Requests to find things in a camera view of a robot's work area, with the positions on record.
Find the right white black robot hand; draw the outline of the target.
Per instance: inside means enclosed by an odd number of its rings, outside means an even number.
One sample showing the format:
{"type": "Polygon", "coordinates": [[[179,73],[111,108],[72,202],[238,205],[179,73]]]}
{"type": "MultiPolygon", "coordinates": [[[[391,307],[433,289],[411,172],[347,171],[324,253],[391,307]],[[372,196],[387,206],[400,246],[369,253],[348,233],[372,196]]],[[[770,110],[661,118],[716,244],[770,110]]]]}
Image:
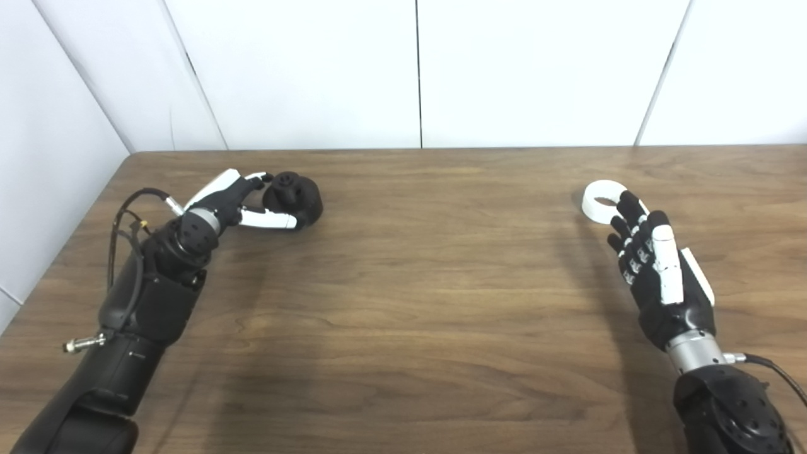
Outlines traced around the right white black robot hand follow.
{"type": "Polygon", "coordinates": [[[607,242],[617,254],[620,275],[649,342],[664,351],[680,334],[717,334],[714,302],[705,288],[708,281],[694,256],[678,246],[668,215],[649,210],[629,190],[620,193],[616,209],[607,242]]]}

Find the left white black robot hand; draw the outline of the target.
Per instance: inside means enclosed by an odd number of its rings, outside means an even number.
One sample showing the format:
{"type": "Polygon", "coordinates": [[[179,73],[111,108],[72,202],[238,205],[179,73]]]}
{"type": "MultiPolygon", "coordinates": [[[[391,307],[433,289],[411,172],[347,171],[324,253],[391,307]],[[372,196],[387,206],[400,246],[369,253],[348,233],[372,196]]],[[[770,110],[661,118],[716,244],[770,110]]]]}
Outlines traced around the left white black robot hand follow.
{"type": "Polygon", "coordinates": [[[191,197],[184,212],[210,221],[219,235],[236,225],[266,230],[303,229],[302,221],[289,213],[245,205],[251,193],[268,189],[273,178],[266,172],[244,176],[238,170],[227,169],[191,197]]]}

